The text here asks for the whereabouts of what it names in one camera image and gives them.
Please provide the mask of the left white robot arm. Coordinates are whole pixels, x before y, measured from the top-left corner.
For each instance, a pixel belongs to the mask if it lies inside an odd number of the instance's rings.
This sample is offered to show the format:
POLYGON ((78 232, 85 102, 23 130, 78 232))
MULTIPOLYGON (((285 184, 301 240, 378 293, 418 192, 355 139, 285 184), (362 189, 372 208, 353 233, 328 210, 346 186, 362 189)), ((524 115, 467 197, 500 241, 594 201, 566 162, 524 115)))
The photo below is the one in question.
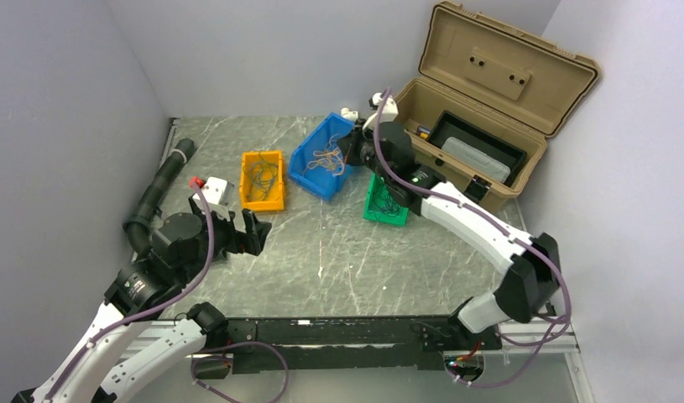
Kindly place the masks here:
POLYGON ((231 343, 223 313, 196 303, 168 333, 129 359, 122 353, 169 306, 191 293, 211 264, 229 254, 258 256, 272 228, 242 211, 234 224, 225 203, 191 196, 190 211, 168 216, 146 233, 138 257, 104 293, 91 325, 60 367, 40 386, 19 391, 15 402, 124 402, 187 354, 214 353, 231 343))

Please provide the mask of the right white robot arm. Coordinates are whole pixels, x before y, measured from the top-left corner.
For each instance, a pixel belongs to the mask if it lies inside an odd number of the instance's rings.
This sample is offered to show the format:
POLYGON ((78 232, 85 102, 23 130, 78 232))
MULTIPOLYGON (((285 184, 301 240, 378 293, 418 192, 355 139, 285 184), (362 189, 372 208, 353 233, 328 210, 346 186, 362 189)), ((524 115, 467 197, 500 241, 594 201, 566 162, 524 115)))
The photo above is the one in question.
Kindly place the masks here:
POLYGON ((448 337, 456 347, 471 347, 482 331, 501 322, 530 322, 559 289, 556 240, 498 221, 433 167, 417 162, 401 124, 355 126, 337 147, 345 163, 380 176, 396 203, 458 236, 501 274, 496 290, 470 298, 452 314, 448 337))

